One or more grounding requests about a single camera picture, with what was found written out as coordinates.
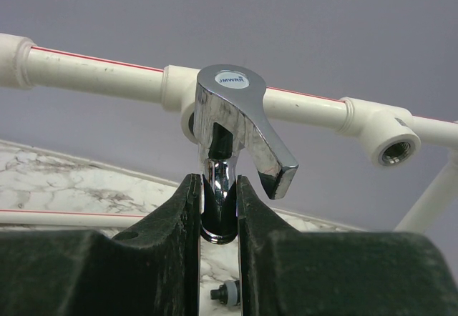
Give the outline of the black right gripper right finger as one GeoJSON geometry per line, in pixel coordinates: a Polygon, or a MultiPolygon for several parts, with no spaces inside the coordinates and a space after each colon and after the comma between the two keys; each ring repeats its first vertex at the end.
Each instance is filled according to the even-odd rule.
{"type": "Polygon", "coordinates": [[[457,286],[411,232],[301,232],[237,181],[244,315],[455,315],[457,286]]]}

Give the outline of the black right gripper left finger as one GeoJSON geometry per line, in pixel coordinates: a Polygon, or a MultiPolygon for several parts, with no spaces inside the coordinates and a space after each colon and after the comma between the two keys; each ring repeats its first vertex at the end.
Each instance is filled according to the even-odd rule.
{"type": "Polygon", "coordinates": [[[187,175],[114,237],[92,229],[1,233],[3,315],[197,315],[200,190],[187,175]]]}

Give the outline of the chrome metal faucet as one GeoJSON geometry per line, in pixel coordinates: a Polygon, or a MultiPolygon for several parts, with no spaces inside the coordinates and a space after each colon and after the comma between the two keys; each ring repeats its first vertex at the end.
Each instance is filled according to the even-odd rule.
{"type": "Polygon", "coordinates": [[[201,235],[210,243],[225,245],[237,237],[236,166],[243,149],[269,199],[286,195],[298,169],[265,114],[266,90],[261,76],[241,66],[216,64],[198,72],[193,134],[203,183],[201,235]]]}

